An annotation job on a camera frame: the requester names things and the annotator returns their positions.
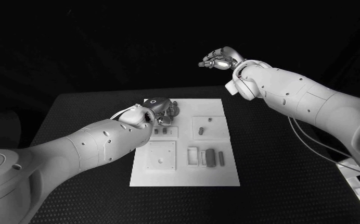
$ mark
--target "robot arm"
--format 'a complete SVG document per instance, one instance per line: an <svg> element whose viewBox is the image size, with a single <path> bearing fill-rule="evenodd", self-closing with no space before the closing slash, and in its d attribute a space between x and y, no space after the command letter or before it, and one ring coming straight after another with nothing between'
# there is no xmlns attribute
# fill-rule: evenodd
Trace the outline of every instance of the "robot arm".
<svg viewBox="0 0 360 224"><path fill-rule="evenodd" d="M228 51L240 57L237 51ZM201 67L217 67L219 50L205 57ZM227 88L232 95L240 93L247 100L263 98L268 106L284 115L299 119L330 133L346 146L360 165L360 98L348 95L287 70L273 68L258 60L231 55L222 61L234 69Z"/></svg>
<svg viewBox="0 0 360 224"><path fill-rule="evenodd" d="M0 150L2 223L29 223L48 195L71 177L146 145L156 120L172 124L165 116L170 104L169 99L153 98L45 144Z"/></svg>

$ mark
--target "black tablecloth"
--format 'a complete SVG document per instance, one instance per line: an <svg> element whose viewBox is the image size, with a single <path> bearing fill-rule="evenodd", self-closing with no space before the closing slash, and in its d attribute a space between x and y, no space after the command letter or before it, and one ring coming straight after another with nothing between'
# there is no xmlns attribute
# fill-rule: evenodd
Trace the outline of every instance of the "black tablecloth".
<svg viewBox="0 0 360 224"><path fill-rule="evenodd" d="M360 223L359 199L336 165L300 142L287 116L224 86L62 94L32 146L158 96L222 99L241 186L130 187L133 151L62 183L31 223Z"/></svg>

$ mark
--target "white board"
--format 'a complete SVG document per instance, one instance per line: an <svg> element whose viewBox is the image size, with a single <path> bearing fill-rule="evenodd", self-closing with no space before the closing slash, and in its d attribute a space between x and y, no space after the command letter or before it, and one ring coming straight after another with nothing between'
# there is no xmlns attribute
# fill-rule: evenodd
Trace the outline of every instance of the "white board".
<svg viewBox="0 0 360 224"><path fill-rule="evenodd" d="M238 170L235 164L235 157L231 147L231 136L228 130L228 123L224 113L224 105L221 99L170 99L178 101L178 106L181 108L181 114L175 117L172 127L178 127L176 131L166 135L159 134L152 135L150 142L136 150L133 173L130 186L241 186ZM196 130L194 123L205 125L204 135L195 137ZM165 150L159 150L158 155L152 156L152 168L149 159L150 145L160 145L165 143ZM169 145L176 146L175 148L175 170L170 169L173 166L162 166L165 162L169 162L172 152L169 152ZM198 148L198 165L189 166L189 148L194 156L194 148ZM206 149L215 149L215 161L217 167L209 168L202 165L202 151ZM225 166L221 166L219 162L219 152L224 152Z"/></svg>

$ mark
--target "black background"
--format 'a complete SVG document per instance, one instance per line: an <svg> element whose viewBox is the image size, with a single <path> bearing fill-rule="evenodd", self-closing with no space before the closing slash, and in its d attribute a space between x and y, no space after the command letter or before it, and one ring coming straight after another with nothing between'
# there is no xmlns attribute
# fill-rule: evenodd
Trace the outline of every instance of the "black background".
<svg viewBox="0 0 360 224"><path fill-rule="evenodd" d="M0 96L32 140L62 93L225 85L247 59L360 96L360 0L3 0Z"/></svg>

